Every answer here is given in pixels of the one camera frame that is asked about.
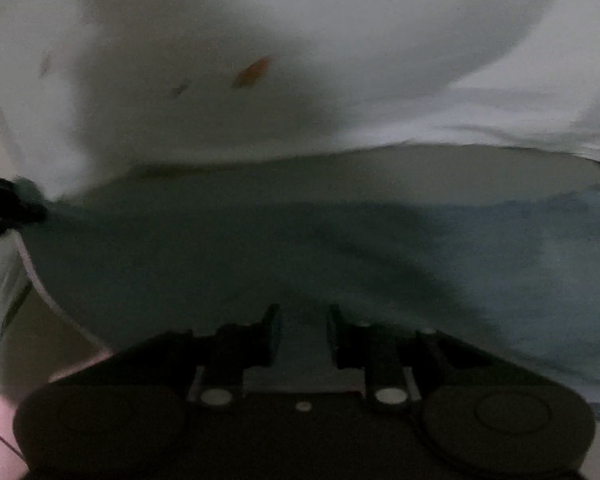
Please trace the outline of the blue denim jeans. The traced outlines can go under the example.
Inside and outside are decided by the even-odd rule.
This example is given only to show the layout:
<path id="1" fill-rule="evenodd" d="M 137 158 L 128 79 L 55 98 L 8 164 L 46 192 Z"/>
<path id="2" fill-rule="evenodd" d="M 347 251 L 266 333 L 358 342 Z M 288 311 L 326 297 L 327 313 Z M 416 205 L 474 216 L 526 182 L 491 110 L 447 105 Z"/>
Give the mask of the blue denim jeans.
<path id="1" fill-rule="evenodd" d="M 290 328 L 316 332 L 339 304 L 600 390 L 600 190 L 486 206 L 204 207 L 125 192 L 46 210 L 20 234 L 35 285 L 109 348 L 208 335 L 275 301 Z"/>

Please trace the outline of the white patterned bed sheet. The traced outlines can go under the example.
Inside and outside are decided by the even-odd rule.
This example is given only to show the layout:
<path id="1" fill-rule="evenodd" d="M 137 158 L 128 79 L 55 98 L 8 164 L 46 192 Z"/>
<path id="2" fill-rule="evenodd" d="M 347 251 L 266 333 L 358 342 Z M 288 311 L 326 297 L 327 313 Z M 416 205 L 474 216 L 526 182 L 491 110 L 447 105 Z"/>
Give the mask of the white patterned bed sheet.
<path id="1" fill-rule="evenodd" d="M 48 198 L 404 144 L 600 162 L 600 0 L 0 0 L 0 133 Z"/>

